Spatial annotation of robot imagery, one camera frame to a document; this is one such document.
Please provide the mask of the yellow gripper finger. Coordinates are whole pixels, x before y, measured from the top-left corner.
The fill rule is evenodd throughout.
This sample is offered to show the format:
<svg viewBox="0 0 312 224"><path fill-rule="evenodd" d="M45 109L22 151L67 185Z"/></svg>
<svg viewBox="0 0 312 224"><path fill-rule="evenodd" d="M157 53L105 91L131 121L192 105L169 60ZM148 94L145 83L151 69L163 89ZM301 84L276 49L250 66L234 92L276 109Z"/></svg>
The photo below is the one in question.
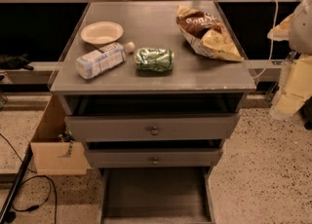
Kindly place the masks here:
<svg viewBox="0 0 312 224"><path fill-rule="evenodd" d="M312 96L312 56L301 55L282 65L279 90L275 93L269 114L285 120L294 115Z"/></svg>
<svg viewBox="0 0 312 224"><path fill-rule="evenodd" d="M293 14L283 19L278 25L274 26L267 34L267 37L273 41L288 41L289 31Z"/></svg>

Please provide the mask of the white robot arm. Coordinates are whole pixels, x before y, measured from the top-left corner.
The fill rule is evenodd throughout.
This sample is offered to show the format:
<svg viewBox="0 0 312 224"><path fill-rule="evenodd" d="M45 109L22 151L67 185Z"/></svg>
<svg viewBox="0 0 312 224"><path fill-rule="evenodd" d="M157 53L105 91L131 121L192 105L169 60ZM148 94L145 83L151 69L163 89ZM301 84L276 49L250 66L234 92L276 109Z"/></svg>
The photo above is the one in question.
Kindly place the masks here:
<svg viewBox="0 0 312 224"><path fill-rule="evenodd" d="M295 114L312 96L312 0L302 0L294 12L273 27L267 37L288 41L295 61L282 65L279 90L274 95L270 115L284 120Z"/></svg>

